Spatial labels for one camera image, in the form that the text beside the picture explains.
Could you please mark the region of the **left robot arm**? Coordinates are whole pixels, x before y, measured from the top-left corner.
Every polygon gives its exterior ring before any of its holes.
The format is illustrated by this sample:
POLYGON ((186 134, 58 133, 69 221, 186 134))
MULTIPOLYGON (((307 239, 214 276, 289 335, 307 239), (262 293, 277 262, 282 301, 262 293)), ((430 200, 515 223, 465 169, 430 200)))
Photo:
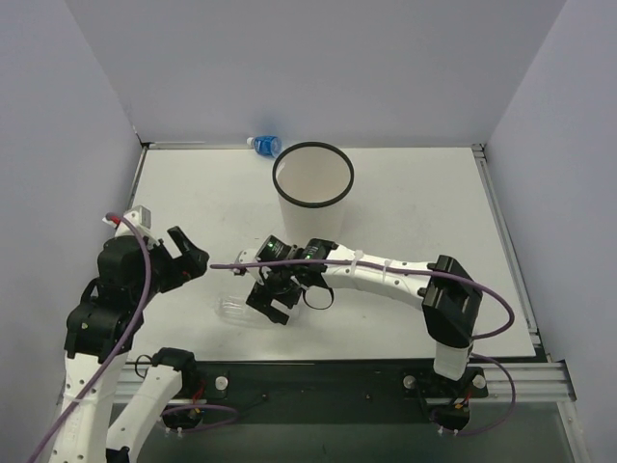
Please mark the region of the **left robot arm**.
POLYGON ((202 387, 192 352, 162 347, 127 411, 111 422, 120 373, 146 305, 159 293, 204 275, 209 260, 179 227, 168 234, 179 250, 140 226, 118 228, 97 257, 89 282, 67 318, 62 413, 54 425, 53 462, 133 462, 167 403, 202 387))

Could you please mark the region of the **clear plastic bottle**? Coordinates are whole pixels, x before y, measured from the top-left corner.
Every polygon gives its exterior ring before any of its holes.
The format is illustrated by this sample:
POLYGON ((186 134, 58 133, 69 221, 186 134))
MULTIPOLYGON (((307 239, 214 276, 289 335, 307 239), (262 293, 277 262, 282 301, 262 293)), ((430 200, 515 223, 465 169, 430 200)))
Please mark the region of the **clear plastic bottle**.
POLYGON ((272 322, 265 314, 246 304, 246 296, 220 294, 214 313, 228 325, 248 329, 274 329, 282 327, 272 322))

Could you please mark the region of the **blue label plastic bottle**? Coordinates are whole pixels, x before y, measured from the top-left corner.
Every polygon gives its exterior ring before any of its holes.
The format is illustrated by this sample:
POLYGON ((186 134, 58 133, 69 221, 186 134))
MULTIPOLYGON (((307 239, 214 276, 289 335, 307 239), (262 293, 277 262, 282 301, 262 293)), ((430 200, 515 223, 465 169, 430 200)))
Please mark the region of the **blue label plastic bottle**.
POLYGON ((282 140, 277 136, 248 137, 247 145, 257 154, 265 157, 277 158, 282 153, 282 140))

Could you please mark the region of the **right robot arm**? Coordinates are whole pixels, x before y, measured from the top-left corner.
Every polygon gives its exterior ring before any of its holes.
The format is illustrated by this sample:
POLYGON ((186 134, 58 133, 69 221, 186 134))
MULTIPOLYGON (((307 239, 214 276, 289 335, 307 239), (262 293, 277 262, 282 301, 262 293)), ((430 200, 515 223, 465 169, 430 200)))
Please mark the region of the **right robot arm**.
POLYGON ((255 280, 247 305, 272 323, 287 324, 290 311, 314 287, 386 297, 423 313, 436 343, 436 374, 458 381, 466 372, 482 293, 456 259, 385 259, 330 240, 313 238, 298 247, 271 235, 259 248, 241 251, 236 261, 239 274, 255 280))

